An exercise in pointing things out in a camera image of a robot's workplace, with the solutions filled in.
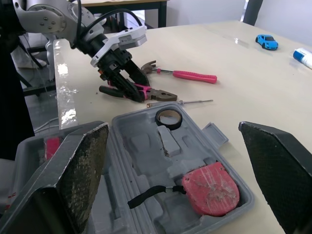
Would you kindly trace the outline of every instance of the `glue stick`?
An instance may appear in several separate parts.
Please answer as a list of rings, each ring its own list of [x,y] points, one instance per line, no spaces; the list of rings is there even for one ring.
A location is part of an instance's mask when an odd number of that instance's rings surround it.
[[[294,51],[293,58],[312,69],[312,52],[299,48]]]

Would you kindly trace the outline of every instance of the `black wrist strap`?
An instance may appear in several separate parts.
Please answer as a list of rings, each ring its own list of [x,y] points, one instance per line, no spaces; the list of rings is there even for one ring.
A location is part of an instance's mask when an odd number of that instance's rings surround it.
[[[131,201],[128,201],[129,208],[133,209],[133,208],[139,206],[140,204],[142,204],[149,197],[152,197],[152,196],[159,194],[159,193],[162,193],[162,192],[166,193],[168,191],[180,192],[182,194],[186,194],[186,192],[183,189],[183,186],[177,185],[177,186],[173,186],[173,187],[165,187],[165,186],[157,185],[157,186],[149,188],[144,193],[133,198]]]

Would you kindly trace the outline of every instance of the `toy car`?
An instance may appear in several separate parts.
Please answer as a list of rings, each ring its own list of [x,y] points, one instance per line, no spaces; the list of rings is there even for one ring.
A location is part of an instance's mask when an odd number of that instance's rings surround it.
[[[278,43],[271,35],[260,34],[255,38],[255,42],[259,43],[263,49],[277,50]]]

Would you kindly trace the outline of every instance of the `wooden table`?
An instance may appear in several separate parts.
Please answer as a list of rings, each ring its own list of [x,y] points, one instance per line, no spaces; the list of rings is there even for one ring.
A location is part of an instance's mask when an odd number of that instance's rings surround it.
[[[184,109],[200,128],[213,122],[229,138],[220,152],[255,194],[253,210],[214,234],[284,233],[255,180],[238,130],[240,121],[290,132],[312,152],[312,70],[292,58],[294,49],[304,45],[273,34],[279,49],[267,51],[255,43],[258,34],[268,32],[238,21],[168,27],[148,30],[148,41],[129,50],[138,66],[156,59],[163,69],[218,76],[216,84],[208,84],[150,75],[153,88],[177,94],[184,101],[214,99]],[[61,128],[94,120],[111,122],[117,115],[146,107],[146,103],[99,93],[104,82],[90,61],[71,50],[68,42],[55,42]]]
[[[93,14],[107,13],[112,10],[126,8],[130,11],[158,10],[158,27],[166,27],[168,0],[82,0],[82,5]]]

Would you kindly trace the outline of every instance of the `pink object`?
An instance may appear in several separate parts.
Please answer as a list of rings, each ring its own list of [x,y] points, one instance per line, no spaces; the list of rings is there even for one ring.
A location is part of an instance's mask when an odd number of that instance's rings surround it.
[[[150,87],[150,86],[140,85],[140,84],[134,84],[134,85],[135,85],[136,87],[140,87],[140,88],[141,88],[139,91],[143,92],[144,98],[145,98],[145,100],[147,100],[147,99],[148,99],[147,93],[148,93],[148,91],[151,89],[151,87]]]
[[[45,147],[45,159],[50,160],[61,144],[60,138],[54,137],[47,139]]]
[[[200,215],[223,216],[239,202],[237,185],[220,162],[187,173],[182,185]]]
[[[172,74],[174,77],[190,80],[198,80],[211,84],[215,84],[217,77],[213,75],[202,75],[195,72],[174,71]]]

